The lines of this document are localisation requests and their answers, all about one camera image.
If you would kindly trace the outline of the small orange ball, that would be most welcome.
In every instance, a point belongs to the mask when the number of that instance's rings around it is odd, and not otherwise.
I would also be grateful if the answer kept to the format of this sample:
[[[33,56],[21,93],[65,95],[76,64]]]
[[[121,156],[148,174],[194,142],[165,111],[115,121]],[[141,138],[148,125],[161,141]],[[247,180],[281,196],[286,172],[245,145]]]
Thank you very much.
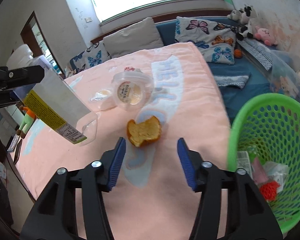
[[[241,59],[243,57],[243,53],[240,49],[235,49],[234,50],[234,57],[236,59]]]

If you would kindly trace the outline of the brown wooden door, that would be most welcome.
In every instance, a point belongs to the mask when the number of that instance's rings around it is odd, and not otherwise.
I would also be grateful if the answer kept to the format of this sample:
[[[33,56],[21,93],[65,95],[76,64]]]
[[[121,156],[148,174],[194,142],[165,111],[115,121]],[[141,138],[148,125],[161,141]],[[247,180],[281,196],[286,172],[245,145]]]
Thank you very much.
[[[34,57],[44,56],[58,74],[64,74],[42,33],[35,12],[33,11],[21,30],[22,41],[29,46]]]

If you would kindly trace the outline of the pink plush toy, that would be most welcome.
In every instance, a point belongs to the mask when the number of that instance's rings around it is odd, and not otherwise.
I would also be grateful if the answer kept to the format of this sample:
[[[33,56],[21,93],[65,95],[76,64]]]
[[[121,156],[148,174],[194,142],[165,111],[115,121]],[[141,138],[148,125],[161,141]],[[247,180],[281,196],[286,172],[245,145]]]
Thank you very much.
[[[254,38],[262,41],[266,46],[277,46],[278,42],[275,40],[273,34],[266,28],[259,28],[256,26],[256,33],[254,34]]]

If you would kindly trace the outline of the patterned folded cloth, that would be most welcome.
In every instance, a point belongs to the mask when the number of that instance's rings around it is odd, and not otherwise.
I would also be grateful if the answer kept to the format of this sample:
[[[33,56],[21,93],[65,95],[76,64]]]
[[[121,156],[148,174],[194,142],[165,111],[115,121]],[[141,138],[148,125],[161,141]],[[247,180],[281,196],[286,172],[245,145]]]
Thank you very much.
[[[238,44],[246,50],[254,59],[256,59],[265,70],[270,71],[273,66],[273,57],[271,50],[257,40],[244,38],[238,40]]]

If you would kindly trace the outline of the white blue milk carton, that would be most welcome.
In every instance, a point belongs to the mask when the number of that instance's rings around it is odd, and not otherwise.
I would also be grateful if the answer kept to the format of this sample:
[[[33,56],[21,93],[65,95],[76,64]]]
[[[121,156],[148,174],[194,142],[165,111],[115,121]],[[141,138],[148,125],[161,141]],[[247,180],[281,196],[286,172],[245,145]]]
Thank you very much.
[[[247,171],[249,176],[253,178],[253,173],[251,169],[251,162],[249,154],[247,151],[238,151],[237,152],[237,168],[242,168]]]

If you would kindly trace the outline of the red foam fruit net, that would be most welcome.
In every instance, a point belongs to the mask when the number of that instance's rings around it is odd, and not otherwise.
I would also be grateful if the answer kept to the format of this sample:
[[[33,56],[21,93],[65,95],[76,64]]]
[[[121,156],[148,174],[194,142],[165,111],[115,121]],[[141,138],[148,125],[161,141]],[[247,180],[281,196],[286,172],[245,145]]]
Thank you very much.
[[[277,196],[277,189],[280,187],[280,184],[277,181],[267,182],[259,187],[259,191],[268,202],[274,201]]]

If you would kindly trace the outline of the small clear lid cup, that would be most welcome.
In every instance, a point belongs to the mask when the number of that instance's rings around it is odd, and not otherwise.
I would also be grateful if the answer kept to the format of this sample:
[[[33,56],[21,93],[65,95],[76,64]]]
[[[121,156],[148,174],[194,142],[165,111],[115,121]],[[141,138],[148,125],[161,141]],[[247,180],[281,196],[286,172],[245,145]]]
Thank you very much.
[[[96,104],[100,111],[107,111],[117,106],[112,88],[102,88],[90,98],[90,101]]]

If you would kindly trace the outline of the green plastic trash basket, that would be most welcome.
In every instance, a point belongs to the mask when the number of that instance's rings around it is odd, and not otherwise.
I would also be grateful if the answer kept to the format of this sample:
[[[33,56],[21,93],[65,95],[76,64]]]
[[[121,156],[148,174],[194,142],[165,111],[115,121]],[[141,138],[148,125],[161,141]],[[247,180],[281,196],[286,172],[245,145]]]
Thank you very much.
[[[286,95],[258,95],[240,109],[231,126],[228,170],[234,171],[237,152],[258,148],[261,163],[289,167],[283,191],[270,204],[281,231],[300,221],[300,103]]]

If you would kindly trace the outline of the beige cushion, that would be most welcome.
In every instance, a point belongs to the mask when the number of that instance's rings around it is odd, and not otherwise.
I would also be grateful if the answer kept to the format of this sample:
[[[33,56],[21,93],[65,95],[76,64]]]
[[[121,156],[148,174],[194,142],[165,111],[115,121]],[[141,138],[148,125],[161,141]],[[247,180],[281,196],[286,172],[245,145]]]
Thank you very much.
[[[104,37],[103,44],[112,58],[164,46],[151,17]]]

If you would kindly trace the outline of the clear round plastic container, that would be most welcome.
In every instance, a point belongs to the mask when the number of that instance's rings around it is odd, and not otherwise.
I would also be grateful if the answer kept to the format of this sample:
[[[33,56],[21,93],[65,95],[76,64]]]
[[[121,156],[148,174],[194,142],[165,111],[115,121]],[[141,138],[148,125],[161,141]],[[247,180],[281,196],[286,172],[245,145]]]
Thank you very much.
[[[154,88],[152,77],[138,71],[124,71],[115,74],[111,85],[115,104],[125,111],[142,108]]]

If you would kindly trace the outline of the half eaten orange bun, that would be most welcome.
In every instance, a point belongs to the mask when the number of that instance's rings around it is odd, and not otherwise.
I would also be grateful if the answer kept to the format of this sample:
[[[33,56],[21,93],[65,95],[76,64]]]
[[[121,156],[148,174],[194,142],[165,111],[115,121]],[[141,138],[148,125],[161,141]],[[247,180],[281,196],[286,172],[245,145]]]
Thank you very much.
[[[158,141],[162,134],[161,123],[155,116],[151,116],[139,124],[134,120],[129,120],[126,130],[128,140],[138,148]]]

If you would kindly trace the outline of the pink snack wrapper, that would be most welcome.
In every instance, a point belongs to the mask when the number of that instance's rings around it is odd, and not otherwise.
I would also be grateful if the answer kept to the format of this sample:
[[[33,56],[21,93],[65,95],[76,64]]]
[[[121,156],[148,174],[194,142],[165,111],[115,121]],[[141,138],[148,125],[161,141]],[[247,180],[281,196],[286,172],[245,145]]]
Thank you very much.
[[[261,165],[261,162],[259,161],[258,157],[255,157],[253,159],[253,162],[251,163],[251,169],[252,169],[253,180],[256,185],[262,185],[268,181],[268,176],[263,166]]]

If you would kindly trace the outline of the butterfly pillow right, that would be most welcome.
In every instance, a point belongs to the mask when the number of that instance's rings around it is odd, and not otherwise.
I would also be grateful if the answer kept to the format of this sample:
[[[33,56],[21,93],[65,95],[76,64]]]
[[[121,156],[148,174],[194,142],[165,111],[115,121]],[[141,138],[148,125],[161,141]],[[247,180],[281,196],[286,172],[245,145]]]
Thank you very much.
[[[177,17],[175,41],[192,42],[208,63],[235,64],[236,27],[198,18]]]

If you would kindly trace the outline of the cow plush toy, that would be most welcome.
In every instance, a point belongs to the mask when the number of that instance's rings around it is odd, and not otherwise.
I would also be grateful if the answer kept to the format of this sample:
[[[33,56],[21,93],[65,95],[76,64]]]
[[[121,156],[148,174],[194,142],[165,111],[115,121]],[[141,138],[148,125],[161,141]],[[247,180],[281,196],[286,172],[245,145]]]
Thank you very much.
[[[239,23],[236,37],[243,41],[245,38],[254,38],[257,32],[256,26],[260,25],[257,13],[252,5],[244,5],[244,8],[232,10],[227,18]]]

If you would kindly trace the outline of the clear plastic bottle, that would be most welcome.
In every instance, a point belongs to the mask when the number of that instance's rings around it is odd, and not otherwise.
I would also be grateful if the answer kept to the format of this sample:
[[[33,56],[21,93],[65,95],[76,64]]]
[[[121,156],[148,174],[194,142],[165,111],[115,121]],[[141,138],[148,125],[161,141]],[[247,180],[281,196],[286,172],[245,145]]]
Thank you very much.
[[[44,68],[39,83],[19,87],[15,94],[44,124],[72,144],[85,145],[95,140],[97,114],[55,70]]]

